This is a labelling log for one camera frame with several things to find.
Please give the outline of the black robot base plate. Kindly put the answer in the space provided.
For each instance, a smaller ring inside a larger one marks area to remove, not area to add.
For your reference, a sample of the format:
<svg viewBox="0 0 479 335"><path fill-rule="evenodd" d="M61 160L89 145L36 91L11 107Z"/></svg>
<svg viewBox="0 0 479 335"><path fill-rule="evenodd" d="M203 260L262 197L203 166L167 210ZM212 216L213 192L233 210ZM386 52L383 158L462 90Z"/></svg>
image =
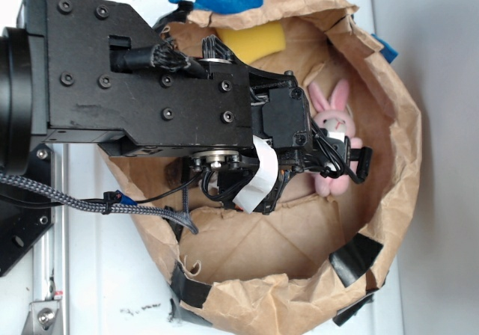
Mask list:
<svg viewBox="0 0 479 335"><path fill-rule="evenodd" d="M46 185L52 184L52 150L37 146L28 157L25 177ZM28 253L52 226L50 209L29 209L1 202L1 276Z"/></svg>

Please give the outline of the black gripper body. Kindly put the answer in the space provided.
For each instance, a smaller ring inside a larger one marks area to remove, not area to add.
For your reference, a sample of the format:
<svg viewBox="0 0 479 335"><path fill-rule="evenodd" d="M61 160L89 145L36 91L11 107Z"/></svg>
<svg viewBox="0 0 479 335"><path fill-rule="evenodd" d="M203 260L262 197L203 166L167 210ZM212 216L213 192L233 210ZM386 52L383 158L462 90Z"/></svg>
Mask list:
<svg viewBox="0 0 479 335"><path fill-rule="evenodd" d="M347 175L361 184L367 179L372 150L353 149L350 139L342 141L314 122L317 114L309 93L301 89L291 71L284 75L246 66L219 38L203 40L204 61L223 70L234 65L248 70L252 130L256 141L273 149L270 162L258 149L243 153L212 151L195 156L195 175L186 185L197 182L204 195L226 209L261 212L275 209L285 186L298 173L337 179Z"/></svg>

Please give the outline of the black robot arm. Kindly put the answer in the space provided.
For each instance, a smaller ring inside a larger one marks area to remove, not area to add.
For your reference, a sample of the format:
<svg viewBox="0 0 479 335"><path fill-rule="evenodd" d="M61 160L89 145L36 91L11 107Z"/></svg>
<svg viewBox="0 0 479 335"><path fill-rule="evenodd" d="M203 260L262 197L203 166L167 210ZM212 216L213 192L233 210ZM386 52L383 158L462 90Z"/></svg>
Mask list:
<svg viewBox="0 0 479 335"><path fill-rule="evenodd" d="M292 72L255 69L218 37L199 58L162 37L189 5L149 26L128 4L24 0L1 37L1 182L90 212L146 214L119 194L74 200L25 178L41 143L97 144L111 157L185 157L210 199L272 212L298 173L366 180L372 151L316 124Z"/></svg>

